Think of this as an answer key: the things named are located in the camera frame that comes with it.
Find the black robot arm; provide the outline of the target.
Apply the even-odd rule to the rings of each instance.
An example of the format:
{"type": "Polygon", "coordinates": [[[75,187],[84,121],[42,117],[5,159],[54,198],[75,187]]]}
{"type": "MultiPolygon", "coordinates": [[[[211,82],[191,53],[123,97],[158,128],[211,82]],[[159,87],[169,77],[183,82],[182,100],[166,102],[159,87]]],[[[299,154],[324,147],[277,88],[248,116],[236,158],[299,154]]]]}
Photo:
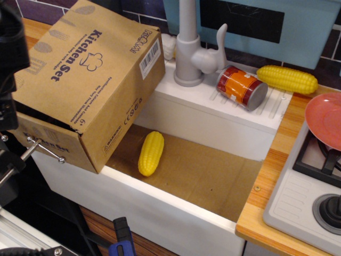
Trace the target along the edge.
{"type": "Polygon", "coordinates": [[[23,22],[1,1],[1,131],[18,128],[14,74],[30,66],[23,22]]]}

